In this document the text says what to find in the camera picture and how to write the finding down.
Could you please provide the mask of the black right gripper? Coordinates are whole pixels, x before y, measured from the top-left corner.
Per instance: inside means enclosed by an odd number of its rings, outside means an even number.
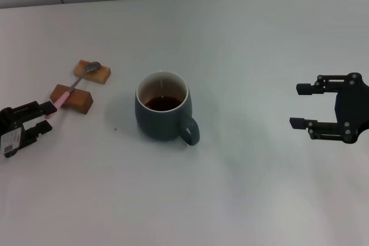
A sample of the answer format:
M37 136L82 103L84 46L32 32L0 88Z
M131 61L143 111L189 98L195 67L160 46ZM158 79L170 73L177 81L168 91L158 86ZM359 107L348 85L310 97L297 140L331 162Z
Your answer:
M368 130L368 85L360 73L318 75L313 84L297 84L298 95L337 93L335 113L337 123L290 118L295 130L307 130L311 139L342 140L355 143Z

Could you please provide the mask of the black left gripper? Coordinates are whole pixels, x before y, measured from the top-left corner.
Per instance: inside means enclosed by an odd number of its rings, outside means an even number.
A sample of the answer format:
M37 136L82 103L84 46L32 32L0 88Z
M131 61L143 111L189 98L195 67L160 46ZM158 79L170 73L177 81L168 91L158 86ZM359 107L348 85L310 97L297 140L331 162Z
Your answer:
M56 111L57 108L50 101L42 104L33 101L17 108L3 109L1 111L1 155L10 158L18 150L36 142L39 135L50 132L52 126L47 120L27 130L24 128L24 123Z

